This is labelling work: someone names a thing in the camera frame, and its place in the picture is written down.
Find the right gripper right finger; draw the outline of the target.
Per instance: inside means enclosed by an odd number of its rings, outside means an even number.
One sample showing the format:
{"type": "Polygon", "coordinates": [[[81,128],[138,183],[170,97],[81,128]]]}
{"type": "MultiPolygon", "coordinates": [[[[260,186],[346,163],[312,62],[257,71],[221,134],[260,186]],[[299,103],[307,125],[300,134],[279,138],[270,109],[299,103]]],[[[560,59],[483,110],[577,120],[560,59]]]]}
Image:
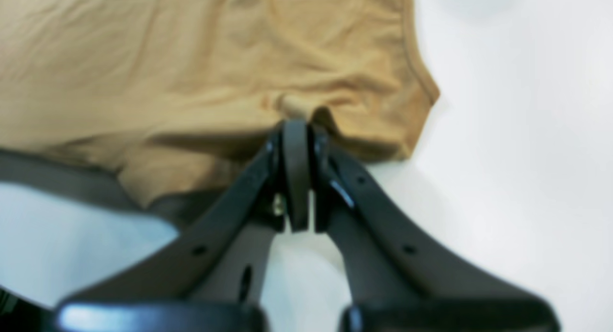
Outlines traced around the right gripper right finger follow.
{"type": "Polygon", "coordinates": [[[339,249],[350,285],[340,332],[561,330],[545,300],[418,227],[322,127],[309,127],[309,159],[315,230],[339,249]]]}

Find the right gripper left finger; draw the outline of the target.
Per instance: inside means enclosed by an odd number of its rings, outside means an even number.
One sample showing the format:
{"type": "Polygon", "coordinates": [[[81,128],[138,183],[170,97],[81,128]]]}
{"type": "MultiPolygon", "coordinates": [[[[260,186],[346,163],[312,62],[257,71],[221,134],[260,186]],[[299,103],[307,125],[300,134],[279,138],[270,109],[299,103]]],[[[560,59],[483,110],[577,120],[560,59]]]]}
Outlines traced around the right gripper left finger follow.
{"type": "Polygon", "coordinates": [[[308,228],[308,125],[284,122],[214,205],[173,242],[55,310],[59,332],[267,332],[270,245],[308,228]]]}

